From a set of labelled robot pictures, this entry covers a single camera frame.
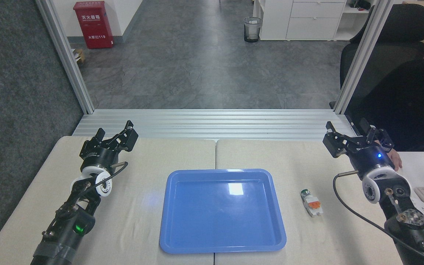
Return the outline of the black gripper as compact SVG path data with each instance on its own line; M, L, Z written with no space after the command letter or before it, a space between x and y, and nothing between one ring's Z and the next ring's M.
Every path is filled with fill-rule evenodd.
M358 177L363 177L370 171L390 166L395 168L386 152L390 152L394 148L394 143L387 131L383 128L376 128L370 124L367 119L361 119L359 123L366 142L371 143L378 141L381 146L367 146L360 148L360 137L348 137L336 131L331 121L325 125L326 133L323 138L323 144L333 158L338 158L342 154L347 154L352 166L358 170Z
M100 147L105 131L99 128L96 135L84 142L80 157L84 160L81 164L80 171L88 166L104 168L108 172L114 172L112 165L119 161L120 151L131 152L139 137L138 133L133 128L133 123L128 120L125 128L113 138L104 140L104 147Z

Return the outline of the person's hand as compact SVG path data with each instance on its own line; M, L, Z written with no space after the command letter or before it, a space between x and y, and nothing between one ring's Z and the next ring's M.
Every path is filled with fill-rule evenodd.
M391 149L386 154L390 158L390 160L392 161L392 163L394 164L394 170L396 172L399 171L399 169L403 168L402 159L401 159L399 153L395 149Z

